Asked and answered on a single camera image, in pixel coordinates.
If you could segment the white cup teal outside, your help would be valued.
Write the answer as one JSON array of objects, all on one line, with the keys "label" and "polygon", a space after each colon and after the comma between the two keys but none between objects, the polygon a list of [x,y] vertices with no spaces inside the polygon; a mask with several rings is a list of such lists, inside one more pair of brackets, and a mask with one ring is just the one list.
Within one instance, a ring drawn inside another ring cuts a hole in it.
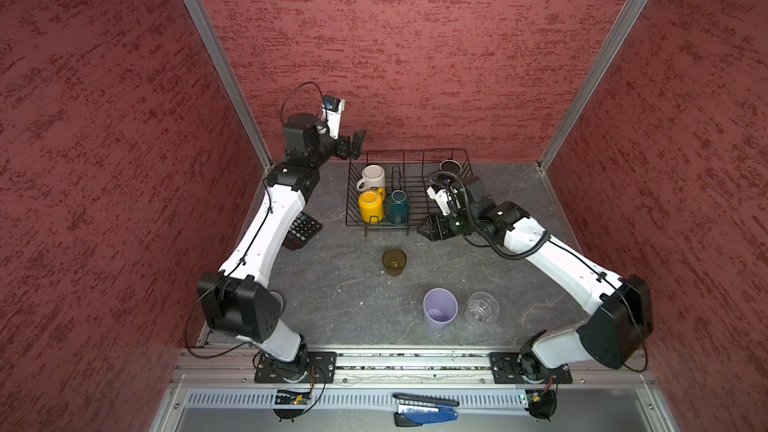
[{"label": "white cup teal outside", "polygon": [[384,201],[386,220],[393,225],[405,225],[409,221],[410,202],[402,189],[391,192]]}]

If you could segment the white mug red inside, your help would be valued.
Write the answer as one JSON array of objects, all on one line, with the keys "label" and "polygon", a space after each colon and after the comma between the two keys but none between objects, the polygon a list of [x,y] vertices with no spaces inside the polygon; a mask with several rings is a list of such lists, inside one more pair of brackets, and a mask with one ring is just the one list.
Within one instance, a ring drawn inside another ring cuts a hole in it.
[{"label": "white mug red inside", "polygon": [[356,189],[364,192],[371,189],[384,188],[386,186],[386,171],[377,164],[366,166],[361,172],[361,178],[357,181]]}]

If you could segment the olive green glass cup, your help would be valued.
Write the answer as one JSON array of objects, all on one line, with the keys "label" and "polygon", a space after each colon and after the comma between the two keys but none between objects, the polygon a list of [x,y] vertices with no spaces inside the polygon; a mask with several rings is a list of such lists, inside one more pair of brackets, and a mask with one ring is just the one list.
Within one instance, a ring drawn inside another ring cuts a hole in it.
[{"label": "olive green glass cup", "polygon": [[399,248],[388,249],[382,254],[384,272],[391,277],[402,274],[407,264],[406,253]]}]

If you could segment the black mug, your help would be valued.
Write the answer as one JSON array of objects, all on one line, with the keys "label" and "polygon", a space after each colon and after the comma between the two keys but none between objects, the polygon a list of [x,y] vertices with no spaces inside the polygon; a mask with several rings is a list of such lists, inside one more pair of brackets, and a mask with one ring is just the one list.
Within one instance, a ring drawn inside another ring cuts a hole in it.
[{"label": "black mug", "polygon": [[439,170],[443,173],[450,173],[456,176],[460,176],[463,168],[459,162],[452,159],[448,159],[440,163]]}]

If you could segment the yellow mug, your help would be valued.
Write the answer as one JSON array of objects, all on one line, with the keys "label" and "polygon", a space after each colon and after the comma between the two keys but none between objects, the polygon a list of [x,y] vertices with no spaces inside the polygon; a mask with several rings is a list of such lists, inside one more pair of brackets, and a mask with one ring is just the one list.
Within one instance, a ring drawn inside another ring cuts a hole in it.
[{"label": "yellow mug", "polygon": [[379,224],[385,219],[385,198],[386,192],[383,188],[371,188],[360,193],[358,205],[366,225]]}]

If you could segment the lavender cup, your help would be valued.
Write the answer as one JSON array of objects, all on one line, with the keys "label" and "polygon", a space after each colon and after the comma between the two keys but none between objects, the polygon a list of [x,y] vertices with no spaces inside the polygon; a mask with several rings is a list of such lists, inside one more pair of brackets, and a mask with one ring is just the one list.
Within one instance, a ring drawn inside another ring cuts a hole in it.
[{"label": "lavender cup", "polygon": [[456,297],[447,289],[433,288],[423,298],[423,313],[426,327],[439,331],[453,322],[459,306]]}]

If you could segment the clear glass cup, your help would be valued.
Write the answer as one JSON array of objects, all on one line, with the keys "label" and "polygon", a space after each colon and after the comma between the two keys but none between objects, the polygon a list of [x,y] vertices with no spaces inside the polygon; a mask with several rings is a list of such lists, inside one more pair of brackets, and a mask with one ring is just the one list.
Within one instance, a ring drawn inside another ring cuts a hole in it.
[{"label": "clear glass cup", "polygon": [[498,301],[489,293],[475,292],[467,301],[466,318],[476,325],[494,324],[500,315]]}]

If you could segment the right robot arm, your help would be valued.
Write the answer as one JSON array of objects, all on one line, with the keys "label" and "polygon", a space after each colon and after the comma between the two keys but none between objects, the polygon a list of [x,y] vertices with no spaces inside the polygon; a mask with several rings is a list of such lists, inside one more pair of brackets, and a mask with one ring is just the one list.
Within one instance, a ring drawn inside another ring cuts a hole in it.
[{"label": "right robot arm", "polygon": [[521,347],[518,370],[525,381],[542,383],[558,368],[589,360],[618,370],[646,347],[653,314],[645,280],[624,278],[585,258],[519,205],[496,203],[477,176],[435,171],[426,194],[439,208],[424,221],[429,239],[476,233],[498,257],[534,265],[587,313],[584,321],[542,331]]}]

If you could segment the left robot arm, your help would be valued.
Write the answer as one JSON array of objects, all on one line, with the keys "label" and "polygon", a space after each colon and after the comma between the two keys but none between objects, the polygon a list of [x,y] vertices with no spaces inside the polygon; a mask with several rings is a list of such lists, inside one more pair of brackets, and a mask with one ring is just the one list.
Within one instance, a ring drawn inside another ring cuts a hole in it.
[{"label": "left robot arm", "polygon": [[265,193],[253,222],[230,257],[198,282],[208,327],[259,349],[290,381],[310,368],[302,335],[282,321],[280,301],[268,290],[270,274],[288,232],[320,180],[330,158],[360,156],[365,132],[340,133],[342,112],[300,113],[283,124],[284,159],[267,173]]}]

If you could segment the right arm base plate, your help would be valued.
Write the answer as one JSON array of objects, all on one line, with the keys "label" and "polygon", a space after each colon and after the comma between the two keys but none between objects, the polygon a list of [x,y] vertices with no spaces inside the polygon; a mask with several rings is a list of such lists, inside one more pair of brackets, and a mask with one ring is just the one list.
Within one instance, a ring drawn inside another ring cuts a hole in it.
[{"label": "right arm base plate", "polygon": [[546,386],[573,383],[566,365],[547,368],[532,353],[492,352],[488,358],[495,384]]}]

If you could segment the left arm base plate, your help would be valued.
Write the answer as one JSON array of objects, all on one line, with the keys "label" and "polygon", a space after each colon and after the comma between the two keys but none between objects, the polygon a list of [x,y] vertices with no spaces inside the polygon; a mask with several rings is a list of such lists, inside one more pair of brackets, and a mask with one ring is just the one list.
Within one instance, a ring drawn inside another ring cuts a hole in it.
[{"label": "left arm base plate", "polygon": [[317,384],[334,380],[335,352],[300,352],[293,362],[281,362],[260,354],[255,358],[254,382],[257,384]]}]

